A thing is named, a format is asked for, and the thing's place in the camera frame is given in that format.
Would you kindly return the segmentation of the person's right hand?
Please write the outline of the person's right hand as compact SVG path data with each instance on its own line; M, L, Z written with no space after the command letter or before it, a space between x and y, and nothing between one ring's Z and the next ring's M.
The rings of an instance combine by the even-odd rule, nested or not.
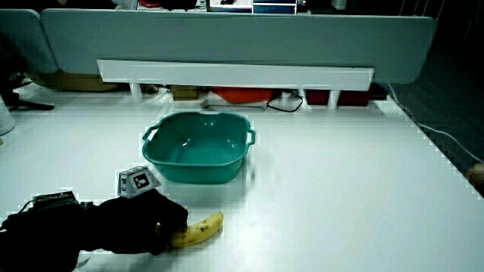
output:
M90 210L93 249L116 254L159 255L174 232L188 226L188 210L159 192L146 166L119 173L118 197Z

